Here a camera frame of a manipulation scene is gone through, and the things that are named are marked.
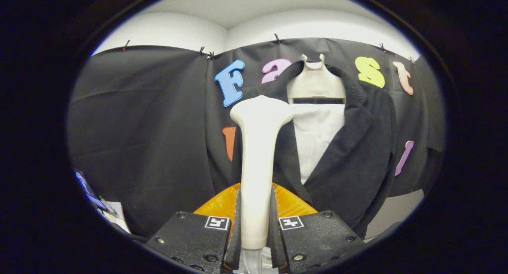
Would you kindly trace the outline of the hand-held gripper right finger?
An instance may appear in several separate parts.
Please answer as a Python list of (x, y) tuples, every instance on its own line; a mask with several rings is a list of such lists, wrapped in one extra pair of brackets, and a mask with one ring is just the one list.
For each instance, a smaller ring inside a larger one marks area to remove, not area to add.
[(303, 273), (342, 262), (366, 244), (331, 210), (316, 211), (282, 186), (273, 184), (270, 204), (270, 270)]

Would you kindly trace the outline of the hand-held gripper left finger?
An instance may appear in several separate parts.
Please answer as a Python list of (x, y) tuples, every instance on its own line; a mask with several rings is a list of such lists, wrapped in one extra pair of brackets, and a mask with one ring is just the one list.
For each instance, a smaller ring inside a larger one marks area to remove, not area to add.
[(147, 247), (207, 274), (240, 268), (240, 184), (214, 196), (194, 212), (178, 211), (147, 242)]

